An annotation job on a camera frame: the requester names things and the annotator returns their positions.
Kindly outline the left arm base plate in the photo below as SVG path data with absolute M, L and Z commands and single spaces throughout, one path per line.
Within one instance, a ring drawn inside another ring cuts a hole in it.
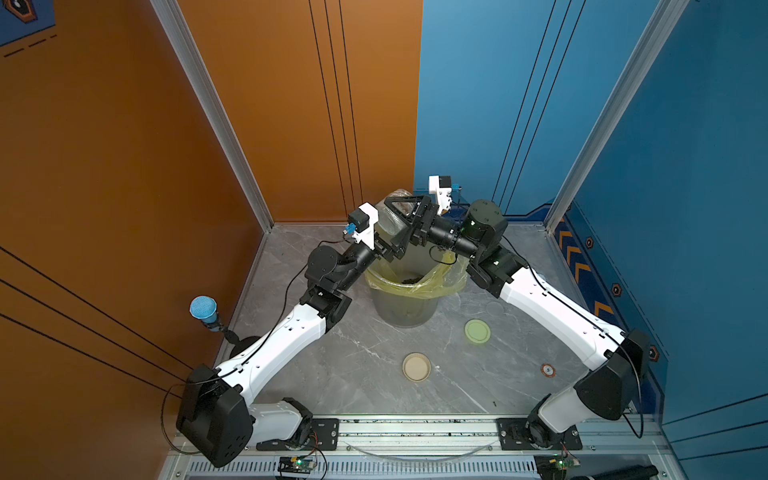
M 319 447 L 322 451 L 335 451 L 339 437 L 338 418 L 315 418 L 311 421 L 306 438 L 299 440 L 270 440 L 256 445 L 257 451 L 309 451 Z

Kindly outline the jar with green lid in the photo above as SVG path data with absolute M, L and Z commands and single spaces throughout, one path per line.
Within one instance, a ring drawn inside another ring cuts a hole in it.
M 386 204 L 386 199 L 390 197 L 413 197 L 413 194 L 408 190 L 398 189 L 385 196 L 376 204 L 376 209 L 379 213 L 379 220 L 376 226 L 377 231 L 388 236 L 395 236 L 406 228 L 407 222 L 404 220 L 404 217 L 411 214 L 418 201 L 393 202 L 394 207 L 390 208 Z

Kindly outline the cream jar lid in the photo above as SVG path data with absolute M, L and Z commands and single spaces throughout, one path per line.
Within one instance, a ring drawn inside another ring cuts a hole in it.
M 425 381 L 430 376 L 431 370 L 430 360 L 422 353 L 413 352 L 403 359 L 403 375 L 411 382 L 419 383 Z

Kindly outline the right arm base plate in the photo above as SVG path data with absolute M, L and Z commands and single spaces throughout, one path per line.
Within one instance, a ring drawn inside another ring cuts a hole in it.
M 557 433 L 546 425 L 524 418 L 502 417 L 496 420 L 501 448 L 511 450 L 555 450 L 565 447 L 570 451 L 583 449 L 581 436 L 576 426 Z

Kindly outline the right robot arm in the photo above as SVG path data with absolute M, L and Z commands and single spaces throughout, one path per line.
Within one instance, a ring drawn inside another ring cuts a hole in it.
M 394 252 L 406 244 L 432 244 L 467 259 L 466 271 L 478 287 L 538 322 L 586 367 L 584 376 L 545 396 L 528 415 L 524 432 L 532 447 L 559 447 L 582 421 L 617 421 L 631 402 L 642 402 L 648 336 L 600 319 L 549 285 L 506 239 L 509 223 L 495 203 L 472 203 L 460 222 L 441 216 L 428 196 L 390 196 L 384 204 L 404 225 Z

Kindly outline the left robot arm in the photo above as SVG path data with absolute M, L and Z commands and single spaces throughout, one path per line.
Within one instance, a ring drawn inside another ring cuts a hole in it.
M 319 245 L 304 269 L 307 289 L 299 303 L 263 337 L 211 369 L 200 366 L 187 377 L 177 429 L 215 467 L 233 461 L 248 445 L 283 441 L 302 447 L 310 438 L 312 413 L 297 400 L 258 404 L 266 384 L 304 348 L 320 339 L 345 315 L 348 290 L 377 259 L 403 257 L 405 245 L 380 236 L 359 241 L 343 253 Z

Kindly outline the green jar lid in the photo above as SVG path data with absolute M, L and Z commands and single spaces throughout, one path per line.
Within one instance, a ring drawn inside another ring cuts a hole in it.
M 471 319 L 464 326 L 467 340 L 476 345 L 487 343 L 492 335 L 489 325 L 480 319 Z

